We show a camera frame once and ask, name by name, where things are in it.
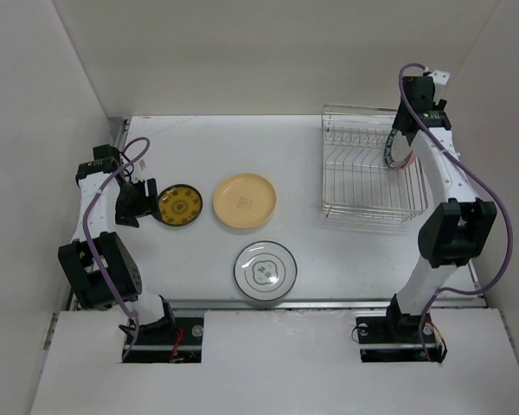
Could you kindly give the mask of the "small brown plate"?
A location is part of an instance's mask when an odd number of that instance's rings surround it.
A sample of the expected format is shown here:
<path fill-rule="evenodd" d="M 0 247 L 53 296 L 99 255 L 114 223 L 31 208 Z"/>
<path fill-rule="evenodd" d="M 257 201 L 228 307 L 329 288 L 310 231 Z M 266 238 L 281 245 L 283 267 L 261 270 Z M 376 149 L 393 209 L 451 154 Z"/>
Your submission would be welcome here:
<path fill-rule="evenodd" d="M 196 220 L 202 212 L 200 192 L 188 184 L 175 184 L 157 197 L 155 219 L 169 227 L 183 227 Z"/>

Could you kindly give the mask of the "yellow wooden plate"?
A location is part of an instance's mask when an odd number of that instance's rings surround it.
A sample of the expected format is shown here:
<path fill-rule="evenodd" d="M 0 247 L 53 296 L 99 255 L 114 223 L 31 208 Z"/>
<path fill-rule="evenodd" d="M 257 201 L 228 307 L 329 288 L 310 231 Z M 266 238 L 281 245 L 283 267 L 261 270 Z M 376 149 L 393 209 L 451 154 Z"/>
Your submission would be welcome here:
<path fill-rule="evenodd" d="M 213 196 L 217 219 L 235 229 L 253 229 L 267 222 L 277 206 L 275 187 L 265 177 L 239 173 L 220 183 Z"/>

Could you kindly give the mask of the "white patterned plate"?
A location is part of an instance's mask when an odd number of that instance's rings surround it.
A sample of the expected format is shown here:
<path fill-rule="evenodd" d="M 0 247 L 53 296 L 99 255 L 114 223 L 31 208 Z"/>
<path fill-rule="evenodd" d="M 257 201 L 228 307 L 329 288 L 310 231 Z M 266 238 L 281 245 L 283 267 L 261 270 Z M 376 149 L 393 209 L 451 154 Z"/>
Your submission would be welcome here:
<path fill-rule="evenodd" d="M 298 279 L 298 264 L 280 243 L 254 242 L 234 261 L 234 281 L 240 292 L 258 302 L 276 302 L 285 297 Z"/>

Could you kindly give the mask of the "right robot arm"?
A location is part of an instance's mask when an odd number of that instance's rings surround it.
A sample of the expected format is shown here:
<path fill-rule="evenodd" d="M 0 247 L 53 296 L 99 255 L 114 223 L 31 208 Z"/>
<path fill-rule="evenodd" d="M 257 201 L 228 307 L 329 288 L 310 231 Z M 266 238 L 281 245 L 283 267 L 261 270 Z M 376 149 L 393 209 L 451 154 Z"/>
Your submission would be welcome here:
<path fill-rule="evenodd" d="M 458 154 L 441 98 L 449 78 L 432 71 L 402 79 L 407 101 L 400 103 L 384 146 L 389 168 L 420 161 L 434 207 L 418 233 L 417 264 L 383 319 L 385 334 L 398 342 L 419 340 L 423 309 L 459 267 L 481 253 L 497 216 L 495 203 L 483 201 L 455 163 Z"/>

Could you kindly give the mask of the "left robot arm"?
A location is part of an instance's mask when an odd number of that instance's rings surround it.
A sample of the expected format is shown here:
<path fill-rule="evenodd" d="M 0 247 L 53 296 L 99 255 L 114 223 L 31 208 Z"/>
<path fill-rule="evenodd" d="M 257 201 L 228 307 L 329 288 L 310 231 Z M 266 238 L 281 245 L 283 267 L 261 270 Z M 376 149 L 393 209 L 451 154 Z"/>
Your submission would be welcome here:
<path fill-rule="evenodd" d="M 145 289 L 116 231 L 118 226 L 137 228 L 140 218 L 158 215 L 156 182 L 132 180 L 125 172 L 134 165 L 109 144 L 93 148 L 93 160 L 79 165 L 79 219 L 70 243 L 59 248 L 58 259 L 82 309 L 119 306 L 131 319 L 126 333 L 148 333 L 164 343 L 176 333 L 173 310 L 162 296 Z"/>

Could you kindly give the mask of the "pink rimmed plate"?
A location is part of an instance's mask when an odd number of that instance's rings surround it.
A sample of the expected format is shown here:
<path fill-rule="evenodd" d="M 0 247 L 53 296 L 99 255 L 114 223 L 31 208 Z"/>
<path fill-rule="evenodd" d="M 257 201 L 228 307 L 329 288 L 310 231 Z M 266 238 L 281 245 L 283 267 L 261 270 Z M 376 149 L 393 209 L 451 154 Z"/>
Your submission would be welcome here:
<path fill-rule="evenodd" d="M 384 165 L 390 169 L 405 169 L 416 159 L 407 137 L 392 129 L 383 148 Z"/>

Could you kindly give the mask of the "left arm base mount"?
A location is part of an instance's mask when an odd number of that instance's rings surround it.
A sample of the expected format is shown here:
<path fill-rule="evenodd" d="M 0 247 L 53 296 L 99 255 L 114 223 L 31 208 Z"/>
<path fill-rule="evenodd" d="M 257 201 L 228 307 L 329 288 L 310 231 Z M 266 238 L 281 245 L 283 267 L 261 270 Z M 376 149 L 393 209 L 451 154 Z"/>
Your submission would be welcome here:
<path fill-rule="evenodd" d="M 123 363 L 141 364 L 195 364 L 202 362 L 204 319 L 202 317 L 177 317 L 174 322 L 162 319 L 140 327 L 133 346 L 133 323 L 120 325 L 125 335 Z"/>

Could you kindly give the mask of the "front aluminium rail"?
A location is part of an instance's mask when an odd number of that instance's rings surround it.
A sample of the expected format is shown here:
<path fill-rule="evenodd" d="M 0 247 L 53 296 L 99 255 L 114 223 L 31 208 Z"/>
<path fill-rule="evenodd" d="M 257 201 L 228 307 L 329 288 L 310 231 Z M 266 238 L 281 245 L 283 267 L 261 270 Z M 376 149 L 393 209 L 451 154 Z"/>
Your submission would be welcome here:
<path fill-rule="evenodd" d="M 174 310 L 378 310 L 389 306 L 389 300 L 285 300 L 282 302 L 169 300 L 169 303 Z M 441 309 L 484 309 L 488 304 L 483 297 L 444 297 L 436 300 L 432 306 Z"/>

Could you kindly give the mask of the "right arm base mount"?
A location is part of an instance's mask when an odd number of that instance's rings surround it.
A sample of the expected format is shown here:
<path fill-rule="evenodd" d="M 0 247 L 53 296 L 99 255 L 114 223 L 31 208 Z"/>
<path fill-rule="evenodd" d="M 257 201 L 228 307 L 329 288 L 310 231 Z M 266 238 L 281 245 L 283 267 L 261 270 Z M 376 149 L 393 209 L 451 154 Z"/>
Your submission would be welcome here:
<path fill-rule="evenodd" d="M 392 322 L 387 316 L 356 317 L 356 342 L 362 363 L 434 362 L 447 357 L 447 345 L 427 319 L 407 316 Z"/>

